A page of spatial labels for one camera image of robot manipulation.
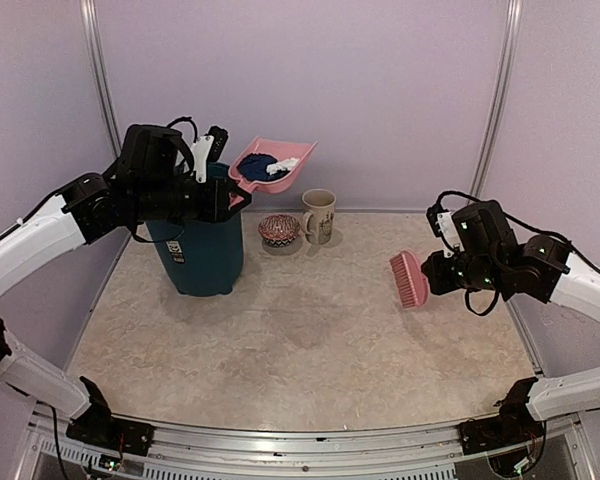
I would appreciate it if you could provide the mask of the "pink hand brush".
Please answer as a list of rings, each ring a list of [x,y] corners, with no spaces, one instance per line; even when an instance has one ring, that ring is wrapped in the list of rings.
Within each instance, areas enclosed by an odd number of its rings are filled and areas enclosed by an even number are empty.
[[[409,250],[401,250],[391,258],[390,267],[402,308],[423,306],[428,299],[429,286],[415,254]]]

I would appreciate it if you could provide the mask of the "pink dustpan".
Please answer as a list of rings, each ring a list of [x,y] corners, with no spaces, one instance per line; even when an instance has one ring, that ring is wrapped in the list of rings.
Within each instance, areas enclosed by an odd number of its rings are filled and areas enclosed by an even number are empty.
[[[229,169],[241,191],[279,194],[291,187],[317,143],[294,143],[256,137]]]

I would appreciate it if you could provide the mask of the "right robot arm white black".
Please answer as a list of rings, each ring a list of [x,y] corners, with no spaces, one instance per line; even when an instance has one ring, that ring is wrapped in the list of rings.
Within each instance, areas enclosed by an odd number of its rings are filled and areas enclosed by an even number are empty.
[[[517,218],[497,201],[468,201],[455,212],[440,201],[426,211],[433,234],[444,244],[421,266],[431,294],[491,291],[495,301],[523,294],[600,324],[600,267],[557,232],[529,226],[532,235],[521,243],[512,228]],[[507,409],[495,416],[491,433],[498,442],[511,444],[529,429],[531,418],[544,421],[600,409],[600,367],[520,380],[503,404]]]

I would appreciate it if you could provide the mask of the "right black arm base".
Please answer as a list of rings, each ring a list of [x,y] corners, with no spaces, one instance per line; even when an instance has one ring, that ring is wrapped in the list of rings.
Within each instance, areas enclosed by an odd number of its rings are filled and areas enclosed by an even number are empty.
[[[463,454],[497,450],[542,437],[545,422],[535,420],[527,408],[531,387],[537,382],[536,377],[516,381],[496,415],[460,423],[457,430]]]

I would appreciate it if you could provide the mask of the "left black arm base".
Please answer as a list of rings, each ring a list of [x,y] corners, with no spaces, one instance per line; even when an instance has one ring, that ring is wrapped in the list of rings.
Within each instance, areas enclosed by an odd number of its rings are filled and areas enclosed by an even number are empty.
[[[149,423],[114,416],[97,385],[84,376],[79,380],[89,394],[88,408],[78,417],[71,418],[66,436],[122,454],[146,457],[155,428]]]

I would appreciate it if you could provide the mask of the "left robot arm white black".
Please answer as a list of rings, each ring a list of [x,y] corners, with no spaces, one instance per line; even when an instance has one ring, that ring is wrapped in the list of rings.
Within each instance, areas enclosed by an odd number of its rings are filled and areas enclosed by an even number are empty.
[[[206,176],[227,141],[214,127],[193,145],[167,126],[134,124],[120,156],[102,174],[87,173],[47,195],[0,235],[0,298],[54,259],[90,245],[118,228],[147,221],[224,222],[251,202],[231,178]],[[29,351],[0,318],[0,381],[62,412],[101,445],[120,424],[99,388],[64,373]]]

